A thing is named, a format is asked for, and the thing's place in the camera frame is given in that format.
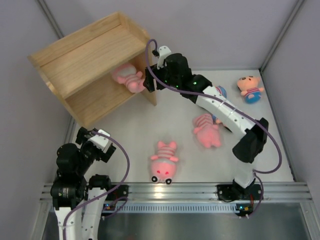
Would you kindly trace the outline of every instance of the stuffed toy ear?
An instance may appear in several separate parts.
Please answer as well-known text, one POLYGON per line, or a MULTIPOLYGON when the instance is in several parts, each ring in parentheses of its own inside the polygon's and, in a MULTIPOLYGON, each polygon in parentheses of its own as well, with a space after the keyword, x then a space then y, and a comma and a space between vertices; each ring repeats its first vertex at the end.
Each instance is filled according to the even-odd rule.
POLYGON ((172 142, 169 143, 169 147, 173 148, 173 149, 176 149, 177 148, 177 143, 175 141, 172 141, 172 142))
POLYGON ((123 76, 118 76, 117 80, 118 80, 117 82, 120 84, 124 84, 126 82, 126 78, 123 76))
POLYGON ((198 126, 193 130, 193 133, 197 134, 201 129, 202 129, 202 127, 198 126))
POLYGON ((166 144, 163 141, 159 141, 157 146, 158 146, 158 149, 160 149, 166 146, 166 144))
POLYGON ((151 158, 151 160, 157 160, 159 157, 158 157, 158 155, 152 155, 150 158, 151 158))
POLYGON ((178 162, 178 161, 179 161, 179 158, 177 158, 176 156, 172 156, 172 157, 170 157, 170 160, 171 160, 172 162, 178 162))
POLYGON ((138 78, 141 78, 142 75, 143 75, 143 73, 142 73, 142 71, 138 71, 135 75, 136 75, 138 78))

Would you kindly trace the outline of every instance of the white floor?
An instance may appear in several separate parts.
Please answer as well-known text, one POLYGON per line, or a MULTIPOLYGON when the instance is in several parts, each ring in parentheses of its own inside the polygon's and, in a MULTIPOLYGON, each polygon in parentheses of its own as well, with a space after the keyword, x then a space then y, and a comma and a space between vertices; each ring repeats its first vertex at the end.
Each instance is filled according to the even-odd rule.
MULTIPOLYGON (((280 140, 274 116, 266 93, 255 104, 246 104, 236 85, 244 76, 258 76, 258 70, 198 71, 214 85, 221 85, 227 91, 227 98, 250 116, 269 122, 269 131, 280 145, 283 163, 272 174, 261 174, 264 182, 292 182, 287 157, 280 140)), ((239 139, 220 127, 222 146, 206 149, 193 134, 193 118, 206 111, 190 100, 168 89, 157 92, 158 105, 153 106, 142 95, 137 94, 95 124, 116 139, 130 157, 130 171, 126 182, 151 182, 150 156, 155 154, 158 141, 176 141, 176 155, 180 158, 173 182, 230 182, 236 171, 236 158, 232 148, 239 139)), ((76 127, 74 139, 79 126, 76 127)), ((267 140, 264 150, 256 158, 256 169, 268 171, 278 163, 278 154, 271 140, 267 140)), ((113 182, 119 182, 125 173, 127 163, 123 153, 117 149, 108 163, 95 162, 86 174, 88 180, 94 174, 107 174, 113 182)))

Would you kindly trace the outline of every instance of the metal rail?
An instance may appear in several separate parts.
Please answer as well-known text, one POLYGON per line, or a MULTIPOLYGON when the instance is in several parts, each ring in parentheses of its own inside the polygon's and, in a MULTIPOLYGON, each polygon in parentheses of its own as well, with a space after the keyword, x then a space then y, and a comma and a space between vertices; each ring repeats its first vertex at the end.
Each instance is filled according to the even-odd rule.
MULTIPOLYGON (((172 185, 153 183, 126 183, 129 185, 128 199, 136 204, 151 203, 215 203, 218 199, 217 185, 224 183, 174 183, 172 185)), ((40 202, 52 202, 52 183, 43 187, 40 202)), ((263 203, 312 203, 309 188, 304 182, 265 182, 263 203)), ((239 200, 233 203, 248 203, 239 200)))

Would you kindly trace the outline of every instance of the cable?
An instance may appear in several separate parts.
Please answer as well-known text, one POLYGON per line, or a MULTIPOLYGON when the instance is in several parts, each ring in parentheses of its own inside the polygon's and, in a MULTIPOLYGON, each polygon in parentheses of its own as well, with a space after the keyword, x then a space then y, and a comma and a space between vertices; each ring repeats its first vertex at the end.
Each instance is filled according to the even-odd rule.
MULTIPOLYGON (((125 158, 126 158, 126 162, 127 162, 126 171, 125 171, 124 177, 122 178, 122 180, 121 180, 116 186, 114 186, 113 188, 111 188, 109 191, 107 191, 107 192, 105 192, 105 193, 103 193, 103 194, 101 194, 101 195, 99 195, 99 196, 96 196, 96 197, 90 199, 89 201, 86 201, 86 202, 84 202, 84 203, 76 206, 74 209, 72 209, 72 210, 65 216, 65 219, 64 219, 63 225, 62 225, 62 227, 63 227, 63 229, 62 229, 62 239, 63 239, 63 240, 67 240, 67 236, 66 236, 66 225, 67 225, 68 218, 71 216, 71 214, 73 214, 73 213, 74 213, 75 211, 77 211, 78 209, 81 209, 82 207, 84 207, 84 206, 86 206, 86 205, 94 202, 95 200, 100 199, 100 198, 102 198, 102 197, 104 197, 104 196, 112 193, 114 190, 116 190, 117 188, 119 188, 119 187, 125 182, 128 174, 129 174, 130 159, 129 159, 129 156, 128 156, 126 150, 120 145, 120 143, 118 143, 116 140, 114 140, 114 139, 113 139, 112 137, 110 137, 110 136, 104 135, 104 134, 99 133, 99 132, 96 132, 96 131, 91 131, 91 132, 92 132, 93 134, 95 134, 95 135, 99 135, 99 136, 101 136, 101 137, 104 137, 104 138, 106 138, 106 139, 109 139, 111 142, 113 142, 115 145, 117 145, 117 146, 120 148, 120 150, 123 152, 123 154, 124 154, 124 156, 125 156, 125 158)), ((122 209, 123 206, 127 203, 127 201, 128 201, 128 199, 125 201, 125 203, 124 203, 118 210, 122 209)))
POLYGON ((261 202, 262 202, 262 199, 264 198, 264 192, 265 192, 265 190, 264 190, 264 185, 263 185, 263 183, 262 183, 261 178, 258 177, 255 172, 253 173, 253 175, 254 175, 254 177, 257 178, 257 179, 259 180, 259 182, 260 182, 261 194, 260 194, 259 202, 257 203, 257 205, 255 206, 255 208, 253 209, 252 213, 250 213, 250 215, 249 215, 250 217, 251 217, 252 214, 254 214, 254 213, 257 211, 257 209, 259 208, 259 206, 260 206, 260 204, 261 204, 261 202))
POLYGON ((116 204, 116 203, 117 203, 119 200, 121 200, 121 199, 125 199, 125 200, 124 200, 124 203, 123 203, 117 210, 115 210, 113 213, 111 213, 111 214, 108 215, 108 216, 105 216, 104 219, 108 219, 108 218, 114 216, 115 214, 117 214, 117 213, 125 206, 125 204, 128 202, 128 198, 127 198, 126 196, 121 196, 121 197, 119 197, 118 199, 116 199, 116 200, 114 200, 113 202, 111 202, 111 203, 109 204, 109 206, 106 206, 102 211, 106 210, 107 208, 109 208, 109 207, 112 206, 113 204, 116 204))
MULTIPOLYGON (((171 87, 165 83, 163 83, 155 74, 154 72, 152 71, 151 69, 151 65, 150 65, 150 61, 149 61, 149 56, 148 56, 148 49, 149 49, 149 45, 151 42, 154 42, 155 44, 155 47, 157 50, 158 49, 158 43, 155 39, 150 39, 146 46, 145 46, 145 60, 146 60, 146 67, 148 68, 151 76, 156 80, 157 83, 159 83, 160 85, 164 86, 165 88, 171 90, 171 91, 174 91, 176 93, 180 93, 180 94, 188 94, 188 95, 195 95, 195 96, 202 96, 202 97, 206 97, 206 98, 210 98, 210 99, 214 99, 220 103, 222 103, 223 101, 215 96, 211 96, 211 95, 208 95, 208 94, 205 94, 205 93, 199 93, 199 92, 193 92, 193 91, 185 91, 185 90, 179 90, 179 89, 176 89, 174 87, 171 87)), ((253 170, 253 172, 255 173, 259 173, 259 174, 272 174, 274 172, 276 172, 282 165, 282 154, 281 154, 281 150, 280 150, 280 147, 277 143, 277 141, 274 139, 274 137, 268 132, 268 130, 262 126, 257 120, 253 119, 252 117, 250 117, 249 115, 245 114, 244 112, 234 108, 232 105, 230 105, 229 103, 227 102, 224 102, 223 104, 225 104, 228 108, 236 111, 238 114, 244 116, 245 118, 249 119, 250 121, 252 121, 253 123, 255 123, 256 125, 258 125, 267 135, 268 137, 271 139, 271 141, 273 142, 277 152, 278 152, 278 155, 279 155, 279 162, 278 162, 278 165, 273 169, 273 170, 269 170, 269 171, 259 171, 259 170, 253 170)))

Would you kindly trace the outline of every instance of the metal plate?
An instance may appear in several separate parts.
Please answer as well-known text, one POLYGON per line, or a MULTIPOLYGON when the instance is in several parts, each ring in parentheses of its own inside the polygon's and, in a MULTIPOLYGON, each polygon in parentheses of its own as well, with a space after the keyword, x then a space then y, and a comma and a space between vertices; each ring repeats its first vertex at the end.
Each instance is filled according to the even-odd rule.
MULTIPOLYGON (((54 213, 42 240, 57 240, 54 213)), ((214 213, 122 213, 101 220, 99 240, 310 240, 300 204, 263 204, 250 219, 214 213)))

